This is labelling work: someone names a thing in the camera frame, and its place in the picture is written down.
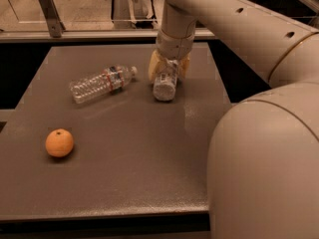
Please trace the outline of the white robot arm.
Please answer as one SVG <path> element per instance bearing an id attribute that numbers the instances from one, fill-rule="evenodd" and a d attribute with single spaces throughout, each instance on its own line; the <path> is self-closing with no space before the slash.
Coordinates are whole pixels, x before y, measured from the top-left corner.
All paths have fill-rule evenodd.
<path id="1" fill-rule="evenodd" d="M 201 23 L 250 71 L 207 155 L 213 239 L 319 239 L 318 31 L 248 0 L 163 0 L 149 78 L 184 75 Z"/>

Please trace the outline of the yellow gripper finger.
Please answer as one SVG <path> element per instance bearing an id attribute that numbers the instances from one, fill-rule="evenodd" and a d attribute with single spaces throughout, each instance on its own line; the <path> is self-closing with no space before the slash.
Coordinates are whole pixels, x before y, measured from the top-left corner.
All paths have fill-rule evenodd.
<path id="1" fill-rule="evenodd" d="M 178 61 L 178 76 L 184 78 L 189 67 L 190 57 L 186 55 L 184 58 Z"/>
<path id="2" fill-rule="evenodd" d="M 162 64 L 162 62 L 163 62 L 162 56 L 157 50 L 154 50 L 150 58 L 149 69 L 148 69 L 149 81 L 151 83 L 155 81 L 155 78 L 157 76 L 157 71 L 159 70 L 159 67 Z"/>

